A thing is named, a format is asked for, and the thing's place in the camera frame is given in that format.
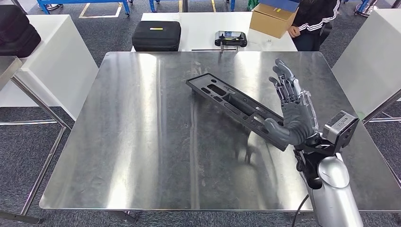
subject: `person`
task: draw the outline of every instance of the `person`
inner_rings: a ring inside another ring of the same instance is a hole
[[[340,0],[301,0],[288,33],[298,51],[313,51],[324,23],[336,18]]]

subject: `silver robotic arm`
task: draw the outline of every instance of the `silver robotic arm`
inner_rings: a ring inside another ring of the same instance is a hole
[[[299,85],[287,65],[276,59],[273,71],[278,80],[269,77],[281,100],[284,124],[273,119],[264,124],[273,137],[294,145],[314,214],[322,227],[362,227],[349,173],[341,159],[340,149],[349,144],[358,119],[341,111],[318,131],[310,94]]]

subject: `white table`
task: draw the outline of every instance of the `white table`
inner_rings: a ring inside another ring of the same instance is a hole
[[[363,122],[401,96],[401,9],[371,13],[333,66],[333,73]]]
[[[28,15],[42,41],[21,59],[16,77],[48,106],[61,106],[76,120],[98,67],[69,15]],[[9,82],[0,91],[0,107],[37,106]]]
[[[244,32],[248,45],[239,51],[297,51],[288,33],[278,39],[249,29],[251,17],[252,12],[144,13],[141,20],[180,22],[179,51],[220,49],[214,45],[217,31]]]

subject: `black carrying case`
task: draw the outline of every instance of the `black carrying case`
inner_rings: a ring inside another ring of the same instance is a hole
[[[36,29],[28,24],[20,38],[14,42],[0,44],[0,56],[28,57],[40,43],[41,38]]]
[[[0,56],[25,58],[40,41],[40,35],[20,8],[0,5]]]
[[[0,40],[13,42],[17,40],[29,25],[29,20],[20,8],[15,5],[0,6]]]
[[[178,51],[181,26],[176,21],[140,21],[132,36],[135,51]]]

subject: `black plastic tray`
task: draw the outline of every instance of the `black plastic tray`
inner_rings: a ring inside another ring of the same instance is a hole
[[[203,97],[211,99],[228,115],[270,142],[273,146],[282,151],[287,148],[287,143],[271,137],[264,127],[263,122],[266,118],[272,118],[279,124],[283,124],[283,118],[269,108],[210,73],[188,79],[186,84]]]

